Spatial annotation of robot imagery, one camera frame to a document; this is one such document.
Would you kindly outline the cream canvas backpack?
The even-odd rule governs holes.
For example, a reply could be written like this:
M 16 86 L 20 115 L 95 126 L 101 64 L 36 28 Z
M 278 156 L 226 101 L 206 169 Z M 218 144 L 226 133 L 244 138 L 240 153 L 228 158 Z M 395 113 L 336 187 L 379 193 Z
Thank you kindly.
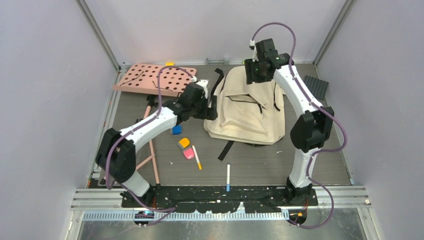
M 273 80 L 247 84 L 244 66 L 229 70 L 213 90 L 217 118 L 204 129 L 215 139 L 273 145 L 286 135 L 284 91 Z

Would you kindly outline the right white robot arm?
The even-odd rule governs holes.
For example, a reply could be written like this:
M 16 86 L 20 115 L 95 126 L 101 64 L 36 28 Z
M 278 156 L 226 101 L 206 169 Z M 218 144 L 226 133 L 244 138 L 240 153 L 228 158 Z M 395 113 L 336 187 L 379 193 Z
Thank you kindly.
M 299 205 L 312 191 L 310 179 L 318 152 L 330 138 L 334 111 L 324 107 L 302 81 L 294 62 L 287 53 L 279 54 L 269 38 L 249 47 L 253 57 L 244 62 L 247 84 L 274 81 L 285 93 L 297 116 L 290 131 L 295 147 L 292 171 L 286 180 L 285 198 Z

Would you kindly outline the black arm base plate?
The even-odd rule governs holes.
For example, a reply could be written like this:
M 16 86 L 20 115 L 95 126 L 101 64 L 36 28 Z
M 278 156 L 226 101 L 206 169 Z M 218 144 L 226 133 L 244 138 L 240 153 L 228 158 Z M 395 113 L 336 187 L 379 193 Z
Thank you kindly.
M 151 187 L 135 200 L 128 191 L 121 193 L 124 208 L 146 205 L 175 213 L 234 213 L 243 207 L 247 213 L 276 213 L 280 207 L 316 207 L 319 202 L 313 189 L 310 194 L 291 197 L 284 186 L 161 186 Z

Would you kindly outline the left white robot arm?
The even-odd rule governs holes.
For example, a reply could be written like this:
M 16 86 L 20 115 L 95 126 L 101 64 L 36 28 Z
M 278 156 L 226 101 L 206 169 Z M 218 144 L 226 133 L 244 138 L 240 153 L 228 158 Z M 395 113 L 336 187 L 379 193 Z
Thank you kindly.
M 149 190 L 151 185 L 136 169 L 137 152 L 161 133 L 190 118 L 214 120 L 217 98 L 209 97 L 208 83 L 205 79 L 191 82 L 180 96 L 163 103 L 152 115 L 122 130 L 110 128 L 104 133 L 95 162 L 106 177 L 129 189 L 141 207 L 148 207 L 154 197 Z

